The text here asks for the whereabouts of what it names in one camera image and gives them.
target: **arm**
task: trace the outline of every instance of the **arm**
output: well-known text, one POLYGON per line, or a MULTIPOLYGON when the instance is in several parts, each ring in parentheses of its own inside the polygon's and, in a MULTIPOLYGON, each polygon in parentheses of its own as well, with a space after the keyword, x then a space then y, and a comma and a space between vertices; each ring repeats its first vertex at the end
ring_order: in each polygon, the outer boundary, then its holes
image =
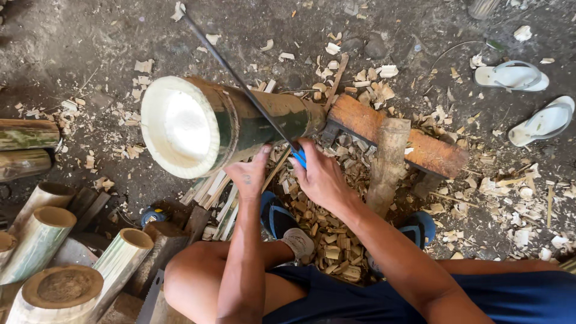
POLYGON ((302 190, 330 210, 362 241, 394 289, 429 323, 490 323, 488 318, 439 264, 400 231, 373 213, 346 184, 336 160, 318 152, 311 140, 300 139, 308 170, 295 159, 302 190))
POLYGON ((260 191, 271 147, 250 163, 225 168, 240 195, 236 226, 218 292, 218 323, 260 323, 264 314, 264 259, 260 251, 260 191))

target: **dusty ground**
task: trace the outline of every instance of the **dusty ground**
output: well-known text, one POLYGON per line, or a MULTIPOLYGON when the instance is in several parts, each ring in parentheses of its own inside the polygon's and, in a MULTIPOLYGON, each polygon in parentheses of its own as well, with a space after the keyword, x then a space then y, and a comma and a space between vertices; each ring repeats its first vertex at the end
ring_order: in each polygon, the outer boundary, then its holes
MULTIPOLYGON (((522 168, 521 158, 538 162, 542 178, 536 179, 538 190, 535 197, 543 198, 547 193, 545 180, 569 182, 576 178, 576 144, 572 141, 576 135, 575 128, 569 127, 560 136, 534 142, 527 148, 516 148, 505 135, 495 137, 492 131, 506 132, 560 95, 576 97, 576 25, 573 19, 576 3, 569 0, 527 0, 528 8, 522 10, 502 1, 489 20, 475 21, 466 11, 469 2, 369 1, 368 9, 359 10, 366 16, 365 20, 344 12, 347 5, 354 7, 353 1, 314 0, 311 6, 302 1, 280 0, 184 3, 205 32, 222 35, 218 48, 238 71, 246 71, 244 76, 249 83, 255 85, 256 79, 267 81, 273 78, 278 82, 277 92, 309 89, 321 81, 314 73, 316 66, 306 65, 304 61, 307 57, 315 61, 318 55, 322 55, 321 64, 326 66, 328 61, 336 58, 324 50, 330 40, 326 37, 328 33, 342 32, 343 40, 356 37, 364 43, 371 39, 380 40, 383 58, 370 59, 360 47, 360 53, 351 60, 342 78, 346 81, 341 83, 343 86, 351 85, 353 75, 362 69, 396 64, 400 74, 390 81, 396 97, 388 101, 388 107, 394 106, 397 112, 408 117, 413 112, 427 115, 433 111, 423 100, 423 94, 430 87, 427 96, 432 107, 446 105, 446 89, 450 87, 456 102, 453 124, 446 126, 446 130, 454 132, 466 126, 462 137, 468 137, 471 146, 484 143, 482 150, 471 150, 471 153, 491 152, 496 156, 495 165, 478 164, 473 160, 468 167, 484 173, 484 176, 495 177, 499 169, 507 173, 509 168, 522 168), (292 18, 293 10, 297 12, 292 18), (530 25, 534 36, 520 43, 512 34, 522 25, 530 25), (260 47, 266 44, 267 39, 274 39, 274 48, 261 52, 260 47), (485 40, 499 42, 505 47, 504 52, 488 48, 484 45, 485 40), (436 62, 446 50, 468 41, 478 42, 458 46, 436 62), (417 44, 422 51, 414 51, 417 44), (278 55, 281 52, 293 53, 296 59, 280 63, 278 55), (549 76, 550 86, 537 93, 512 94, 502 89, 480 88, 471 81, 472 70, 468 63, 469 58, 478 53, 484 55, 484 61, 489 65, 503 62, 503 57, 536 64, 549 76), (542 58, 555 58, 556 62, 540 65, 538 62, 542 58), (251 63, 258 64, 258 72, 252 70, 251 63), (438 69, 438 73, 429 80, 432 67, 438 69), (461 74, 462 84, 457 84, 451 77, 450 67, 461 74), (481 114, 477 123, 469 125, 467 119, 478 112, 481 114), (551 156, 550 150, 545 154, 544 148, 554 148, 554 155, 551 156)), ((5 20, 0 27, 0 58, 3 62, 0 71, 1 82, 6 88, 0 92, 0 118, 19 118, 20 114, 14 108, 18 103, 24 105, 24 112, 42 107, 47 113, 55 112, 59 103, 69 97, 83 97, 87 104, 73 123, 72 134, 64 139, 63 144, 69 150, 62 153, 62 162, 56 163, 48 174, 7 183, 12 194, 0 205, 23 204, 38 181, 44 179, 80 188, 90 187, 94 180, 106 176, 116 183, 111 192, 118 195, 113 196, 100 215, 101 233, 105 230, 112 235, 116 233, 116 226, 106 219, 106 215, 124 201, 131 214, 123 214, 136 222, 139 211, 153 203, 170 207, 177 219, 187 217, 190 209, 179 204, 178 199, 179 193, 186 192, 192 181, 168 174, 148 152, 142 153, 138 159, 121 160, 114 157, 112 151, 121 145, 143 145, 139 127, 119 126, 119 117, 112 115, 110 110, 110 106, 117 107, 122 103, 125 111, 139 111, 139 103, 127 96, 133 88, 132 79, 147 75, 133 70, 136 60, 155 60, 150 75, 152 79, 198 74, 208 80, 230 83, 230 78, 216 60, 196 50, 200 42, 187 31, 184 23, 169 18, 173 12, 174 2, 165 1, 19 0, 5 6, 1 12, 5 20), (85 163, 89 149, 95 153, 96 174, 77 164, 77 159, 85 163)), ((449 185, 450 195, 469 187, 463 182, 467 176, 463 172, 449 185)), ((477 182, 481 178, 483 176, 475 177, 477 182)), ((438 202, 435 199, 426 202, 415 199, 409 206, 401 204, 404 191, 399 191, 400 208, 394 212, 395 215, 422 207, 427 209, 430 202, 438 202)), ((556 192, 561 199, 556 199, 554 204, 552 228, 548 230, 542 220, 536 221, 542 231, 531 238, 525 256, 537 257, 540 247, 548 246, 554 256, 561 259, 562 252, 553 248, 550 240, 560 231, 570 239, 574 238, 574 200, 562 197, 562 190, 556 192)), ((451 202, 444 202, 447 213, 435 215, 443 223, 444 230, 463 230, 466 238, 473 236, 478 245, 487 247, 457 245, 456 250, 465 257, 483 259, 505 259, 508 253, 521 250, 506 237, 507 230, 515 225, 507 223, 501 229, 490 215, 486 196, 478 192, 475 196, 477 199, 473 201, 479 201, 480 208, 470 209, 465 224, 449 215, 451 202)), ((514 192, 509 197, 515 203, 519 200, 514 192)), ((503 212, 513 212, 512 207, 505 207, 503 212)), ((130 226, 123 220, 119 225, 130 226)), ((438 258, 449 258, 453 254, 444 244, 434 243, 432 247, 438 258)))

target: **forearm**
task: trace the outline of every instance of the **forearm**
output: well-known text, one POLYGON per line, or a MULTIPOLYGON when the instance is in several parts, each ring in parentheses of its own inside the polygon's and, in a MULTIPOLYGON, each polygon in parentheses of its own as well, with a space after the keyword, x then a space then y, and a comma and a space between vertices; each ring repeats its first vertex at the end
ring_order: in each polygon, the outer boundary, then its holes
POLYGON ((262 320, 265 287, 259 209, 260 201, 240 201, 218 293, 219 322, 262 320))
POLYGON ((483 315, 450 274, 412 241, 359 199, 349 201, 335 214, 358 235, 394 289, 425 318, 435 317, 431 305, 442 311, 435 302, 441 299, 460 299, 473 308, 472 313, 483 315))

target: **orange wooden block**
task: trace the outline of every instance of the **orange wooden block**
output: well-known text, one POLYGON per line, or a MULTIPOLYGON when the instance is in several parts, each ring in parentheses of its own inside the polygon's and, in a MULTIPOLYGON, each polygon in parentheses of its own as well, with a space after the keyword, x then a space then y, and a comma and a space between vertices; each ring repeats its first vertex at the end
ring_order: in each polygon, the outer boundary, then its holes
MULTIPOLYGON (((376 145, 378 129, 385 115, 365 107, 348 95, 340 95, 328 113, 328 122, 335 122, 340 128, 376 145)), ((426 172, 433 172, 446 178, 455 178, 460 168, 466 165, 470 153, 449 145, 417 130, 410 132, 409 147, 414 151, 404 158, 426 172)))

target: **sock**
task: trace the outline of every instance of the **sock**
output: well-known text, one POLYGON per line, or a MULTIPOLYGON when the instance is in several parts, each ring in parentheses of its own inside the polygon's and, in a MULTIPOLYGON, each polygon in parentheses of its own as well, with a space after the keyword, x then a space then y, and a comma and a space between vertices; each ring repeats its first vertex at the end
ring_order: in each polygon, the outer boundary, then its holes
POLYGON ((296 260, 314 252, 314 241, 303 230, 296 227, 287 230, 280 241, 290 247, 296 260))

